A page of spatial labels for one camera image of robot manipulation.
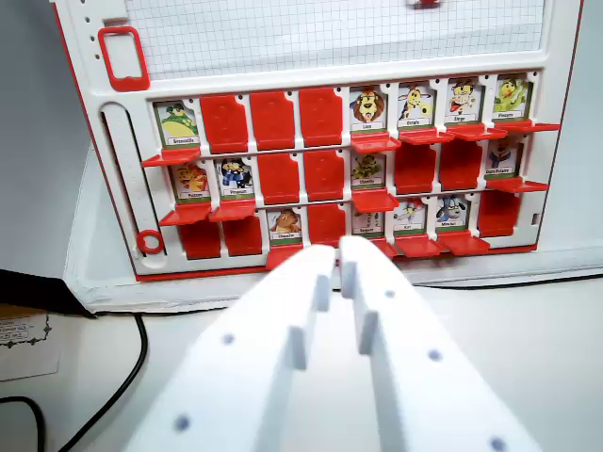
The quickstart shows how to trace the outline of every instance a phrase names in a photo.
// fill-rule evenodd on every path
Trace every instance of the white table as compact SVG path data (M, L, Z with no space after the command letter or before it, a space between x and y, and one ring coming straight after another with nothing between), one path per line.
M603 280L419 290L546 452L601 450ZM146 316L150 349L139 379L74 450L121 450L187 348L218 315ZM0 383L0 396L30 396L41 405L50 451L113 394L139 353L133 318L60 321L66 345L58 373ZM3 452L35 450L27 407L0 406L0 439ZM282 449L376 452L378 441L368 362L355 352L350 303L335 294L332 310L318 317L309 370L294 379Z

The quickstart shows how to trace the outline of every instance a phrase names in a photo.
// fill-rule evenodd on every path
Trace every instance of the white surface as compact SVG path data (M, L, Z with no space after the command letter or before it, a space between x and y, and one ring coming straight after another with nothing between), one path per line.
M546 452L599 452L603 444L601 280L482 291L418 289L484 379ZM75 451L122 450L187 350L220 312L144 317L150 353L115 410ZM65 317L58 373L0 383L0 396L36 399L49 450L64 445L121 384L139 353L130 317ZM351 302L318 315L307 372L293 380L282 450L378 452L369 363L358 355ZM27 408L0 406L3 452L35 450Z
M537 50L545 0L126 0L152 79Z

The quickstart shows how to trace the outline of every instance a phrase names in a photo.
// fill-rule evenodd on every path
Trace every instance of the black cable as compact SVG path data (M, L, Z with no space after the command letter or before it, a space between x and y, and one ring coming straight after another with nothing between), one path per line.
M136 364L134 364L134 368L132 369L132 371L130 372L130 375L128 375L128 377L123 381L122 386L120 386L118 388L118 390L111 396L111 398L105 403L105 405L103 405L101 407L101 409L96 412L90 419L89 421L84 424L84 426L79 429L77 431L77 433L74 434L74 436L71 438L71 440L69 440L65 445L63 445L58 452L67 452L68 450L71 450L72 447L77 444L77 442L79 440L82 439L82 437L88 433L88 431L94 426L94 424L96 424L99 419L101 417L103 417L106 412L108 412L111 407L113 405L115 405L115 402L117 402L120 397L123 395L123 393L125 393L125 391L128 389L128 387L130 386L130 384L132 384L132 381L134 381L134 379L136 378L136 375L139 374L140 369L142 368L142 365L144 364L144 360L147 357L147 352L149 349L149 338L147 337L147 331L144 328L144 322L142 321L142 316L140 314L134 314L134 318L136 320L136 325L137 327L139 327L139 333L140 333L140 354L139 354L139 358L136 361Z
M44 452L44 447L46 446L46 422L44 421L44 415L41 412L40 406L31 398L22 395L0 398L0 404L11 402L23 402L34 413L34 417L36 418L36 431L38 432L37 450L38 452Z

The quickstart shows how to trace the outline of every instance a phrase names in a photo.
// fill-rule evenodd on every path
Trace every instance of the lion character card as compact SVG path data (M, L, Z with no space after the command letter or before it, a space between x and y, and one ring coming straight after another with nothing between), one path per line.
M379 87L350 89L350 132L363 134L387 129L387 96Z

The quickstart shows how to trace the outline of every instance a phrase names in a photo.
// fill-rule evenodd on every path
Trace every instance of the red slot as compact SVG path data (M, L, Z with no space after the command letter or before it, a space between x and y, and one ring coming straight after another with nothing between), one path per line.
M306 146L341 144L341 98L333 88L300 90L301 134Z
M303 153L305 189L309 201L343 198L344 161L338 151L307 151Z
M259 155L260 184L266 204L284 204L300 201L298 162L288 153Z
M293 103L282 91L254 92L250 95L253 134L257 149L295 147Z
M396 151L395 182L398 194L432 191L436 152L429 144L402 143Z
M218 223L198 221L194 224L179 226L178 232L188 259L220 257Z
M211 153L246 153L245 106L233 95L200 98L205 136Z
M442 145L440 182L442 189L464 190L478 186L481 147L474 142L455 139Z
M260 218L247 217L222 223L224 241L231 256L262 253Z
M512 193L484 191L481 193L478 229L482 237L513 235L519 217L521 200Z
M336 203L308 205L307 212L310 242L337 248L346 234L346 213Z

